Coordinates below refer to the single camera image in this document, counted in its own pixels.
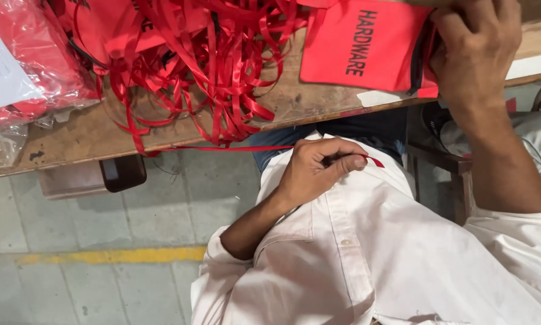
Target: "person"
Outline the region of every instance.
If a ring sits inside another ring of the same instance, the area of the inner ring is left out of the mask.
[[[404,130],[368,123],[390,112],[254,135],[253,145],[313,128],[342,137],[313,132],[255,155],[257,205],[209,241],[192,324],[541,325],[541,178],[503,92],[520,16],[516,0],[432,14],[444,40],[432,67],[473,152],[478,208],[464,228],[413,199]]]
[[[531,112],[512,112],[509,118],[541,177],[541,90],[535,97]],[[421,119],[425,128],[437,140],[440,149],[458,156],[471,153],[469,139],[457,126],[449,110],[442,109],[438,102],[424,104]]]

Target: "man's left hand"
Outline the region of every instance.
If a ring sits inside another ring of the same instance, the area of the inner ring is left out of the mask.
[[[367,166],[367,151],[340,138],[299,140],[274,195],[291,210],[309,203],[344,175]]]

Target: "yellow floor line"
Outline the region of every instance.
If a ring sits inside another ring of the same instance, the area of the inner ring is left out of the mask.
[[[142,248],[97,250],[73,253],[0,254],[0,263],[14,260],[16,265],[63,264],[84,262],[88,264],[118,263],[168,263],[179,260],[202,261],[205,246],[178,248]]]

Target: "blue jeans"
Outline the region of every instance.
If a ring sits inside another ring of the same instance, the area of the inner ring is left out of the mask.
[[[342,119],[299,125],[259,132],[248,138],[252,146],[292,146],[310,133],[336,135],[362,142],[393,157],[403,165],[402,155],[407,141],[408,107],[343,117]],[[253,152],[258,169],[262,171],[274,156],[288,151],[268,150]]]

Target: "wooden chair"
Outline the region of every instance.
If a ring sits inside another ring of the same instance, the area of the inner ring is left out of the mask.
[[[471,160],[414,142],[407,144],[407,156],[408,172],[415,177],[417,202],[420,202],[419,159],[451,173],[455,196],[454,221],[458,225],[464,225],[467,218],[471,216]]]

